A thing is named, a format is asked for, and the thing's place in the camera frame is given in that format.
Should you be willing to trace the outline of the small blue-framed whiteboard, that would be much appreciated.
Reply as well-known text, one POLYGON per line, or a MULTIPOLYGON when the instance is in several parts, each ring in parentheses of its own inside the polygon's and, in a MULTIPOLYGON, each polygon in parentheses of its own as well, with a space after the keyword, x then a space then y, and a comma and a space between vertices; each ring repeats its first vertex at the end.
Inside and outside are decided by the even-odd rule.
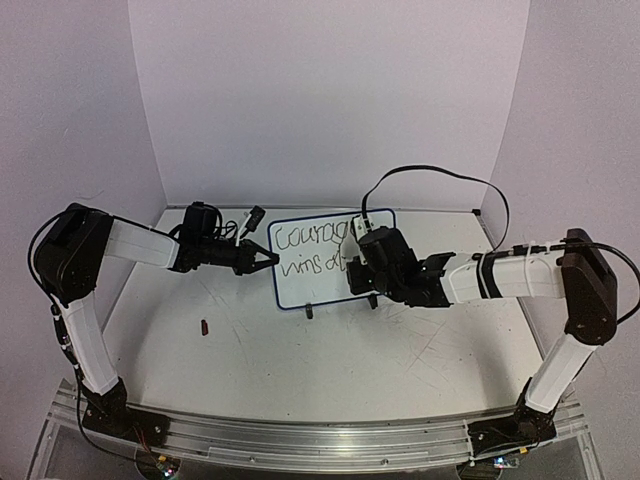
POLYGON ((352 233, 358 211, 279 219, 267 229, 277 306, 285 311, 355 300, 347 263, 359 254, 352 233))

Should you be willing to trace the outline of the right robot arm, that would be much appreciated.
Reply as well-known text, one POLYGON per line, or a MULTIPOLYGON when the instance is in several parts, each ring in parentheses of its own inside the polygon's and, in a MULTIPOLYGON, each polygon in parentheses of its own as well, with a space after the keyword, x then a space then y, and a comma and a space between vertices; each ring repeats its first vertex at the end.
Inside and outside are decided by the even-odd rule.
POLYGON ((554 416, 565 390, 595 350, 619 325, 638 313, 618 311, 618 282, 604 255, 635 263, 619 249, 595 242, 580 228, 545 244, 462 254, 445 252, 418 259, 397 228, 374 228, 361 216, 352 221, 357 255, 347 264, 355 296, 377 293, 408 307, 449 308, 476 300, 554 298, 568 318, 559 339, 527 380, 512 414, 476 421, 468 434, 477 453, 529 446, 556 435, 554 416))

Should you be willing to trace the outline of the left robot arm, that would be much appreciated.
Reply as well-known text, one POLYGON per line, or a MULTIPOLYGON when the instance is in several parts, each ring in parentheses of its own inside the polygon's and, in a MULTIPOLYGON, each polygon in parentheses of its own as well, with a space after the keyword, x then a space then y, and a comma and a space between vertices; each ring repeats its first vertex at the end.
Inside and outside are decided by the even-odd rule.
POLYGON ((129 407, 124 380, 107 351, 95 306, 106 258, 180 274, 203 265, 229 268, 237 276, 254 274, 280 261, 248 237, 264 216, 255 206, 243 223, 227 222, 217 207, 194 202, 182 221, 164 232, 72 203, 39 228, 28 247, 28 270, 50 302, 58 344, 88 401, 91 411, 81 419, 82 427, 140 437, 146 427, 166 423, 163 416, 129 407))

